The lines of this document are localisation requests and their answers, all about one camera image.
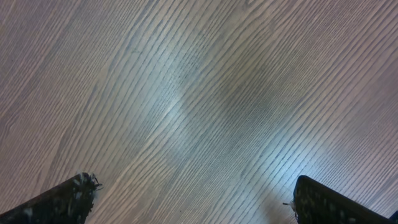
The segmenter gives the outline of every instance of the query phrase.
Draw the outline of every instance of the wood grain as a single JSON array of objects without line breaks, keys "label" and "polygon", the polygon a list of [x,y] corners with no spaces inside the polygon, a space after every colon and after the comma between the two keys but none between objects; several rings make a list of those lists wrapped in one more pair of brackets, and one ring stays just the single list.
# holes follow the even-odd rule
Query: wood grain
[{"label": "wood grain", "polygon": [[398,2],[0,2],[0,212],[79,171],[87,223],[294,223],[308,175],[398,209]]}]

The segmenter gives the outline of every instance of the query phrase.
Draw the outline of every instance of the floor plank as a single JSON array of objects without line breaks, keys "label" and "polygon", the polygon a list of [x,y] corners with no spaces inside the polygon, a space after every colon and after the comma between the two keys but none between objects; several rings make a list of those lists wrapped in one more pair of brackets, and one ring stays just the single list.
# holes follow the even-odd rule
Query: floor plank
[{"label": "floor plank", "polygon": [[80,171],[87,223],[294,223],[305,174],[398,209],[398,2],[0,2],[0,212]]}]

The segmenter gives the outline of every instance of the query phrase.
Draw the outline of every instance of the wooden floor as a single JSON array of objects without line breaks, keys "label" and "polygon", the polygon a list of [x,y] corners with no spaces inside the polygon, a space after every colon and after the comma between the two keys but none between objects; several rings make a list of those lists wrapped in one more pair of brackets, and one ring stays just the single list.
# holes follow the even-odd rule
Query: wooden floor
[{"label": "wooden floor", "polygon": [[79,171],[87,223],[295,223],[306,174],[398,209],[398,1],[0,1],[0,212]]}]

